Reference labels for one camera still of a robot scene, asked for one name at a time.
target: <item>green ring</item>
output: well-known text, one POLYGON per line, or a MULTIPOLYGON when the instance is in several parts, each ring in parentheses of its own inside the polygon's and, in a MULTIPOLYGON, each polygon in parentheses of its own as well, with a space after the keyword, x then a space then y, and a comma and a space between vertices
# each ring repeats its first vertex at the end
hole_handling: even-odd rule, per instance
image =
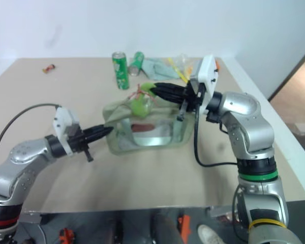
POLYGON ((242 179, 250 180, 250 181, 263 181, 263 180, 269 180, 272 178, 275 178, 278 176, 278 171, 275 170, 275 172, 272 172, 270 174, 264 174, 264 175, 249 175, 249 174, 239 174, 239 177, 242 179))

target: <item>beige tabletop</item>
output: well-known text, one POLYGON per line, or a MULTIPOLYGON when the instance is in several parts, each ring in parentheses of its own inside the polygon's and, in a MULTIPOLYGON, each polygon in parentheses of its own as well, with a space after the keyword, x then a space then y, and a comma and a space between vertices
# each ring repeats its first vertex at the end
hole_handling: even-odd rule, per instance
MULTIPOLYGON (((220 62, 217 91, 240 91, 220 62)), ((36 103, 59 103, 74 110, 83 129, 103 124, 105 105, 125 98, 144 74, 130 77, 130 89, 116 86, 110 58, 19 59, 0 77, 0 131, 22 109, 36 103), (44 74, 42 69, 55 64, 44 74)), ((181 80, 169 81, 184 85, 181 80)), ((0 145, 0 163, 17 143, 53 133, 52 108, 39 108, 18 119, 0 145)), ((229 205, 237 185, 237 168, 202 168, 194 159, 193 136, 178 148, 112 155, 105 139, 89 145, 94 161, 84 154, 59 159, 37 178, 24 211, 70 212, 121 210, 160 206, 229 205)), ((276 160, 287 200, 305 199, 305 191, 275 145, 276 160)), ((199 126, 199 151, 204 163, 235 162, 227 135, 218 125, 199 126)))

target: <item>floor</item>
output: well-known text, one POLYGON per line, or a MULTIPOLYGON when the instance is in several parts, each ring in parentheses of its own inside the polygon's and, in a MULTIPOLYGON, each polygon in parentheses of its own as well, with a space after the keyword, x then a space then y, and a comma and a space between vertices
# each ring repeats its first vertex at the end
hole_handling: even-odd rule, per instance
MULTIPOLYGON (((289 228, 299 236, 305 244, 305 201, 289 202, 290 214, 289 228)), ((150 217, 160 212, 168 216, 174 224, 177 217, 182 214, 191 217, 188 244, 200 244, 196 229, 200 224, 207 224, 215 230, 227 244, 242 244, 233 232, 230 223, 224 223, 212 219, 207 208, 159 208, 147 210, 108 211, 108 212, 83 212, 83 213, 60 213, 49 215, 51 219, 42 228, 47 236, 48 244, 60 243, 58 231, 62 228, 70 228, 76 233, 75 244, 108 243, 109 230, 113 220, 121 220, 124 226, 123 244, 146 244, 152 243, 150 234, 150 217)), ((246 232, 239 229, 239 234, 246 238, 246 232)), ((24 239, 32 237, 37 244, 43 244, 43 236, 37 224, 21 223, 15 239, 21 243, 24 239)))
POLYGON ((305 150, 305 63, 270 103, 305 150))
POLYGON ((305 123, 305 63, 270 103, 286 124, 305 123))

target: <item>can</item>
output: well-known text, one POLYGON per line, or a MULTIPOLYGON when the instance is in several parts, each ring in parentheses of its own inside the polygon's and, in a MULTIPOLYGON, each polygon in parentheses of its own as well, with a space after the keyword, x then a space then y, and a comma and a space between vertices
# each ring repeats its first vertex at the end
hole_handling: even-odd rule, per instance
POLYGON ((129 66, 129 74, 133 76, 139 75, 140 69, 142 67, 142 62, 144 59, 144 55, 142 52, 136 52, 134 54, 133 62, 129 66))
POLYGON ((112 54, 113 66, 116 74, 118 88, 126 90, 129 88, 127 57, 124 52, 114 52, 112 54))

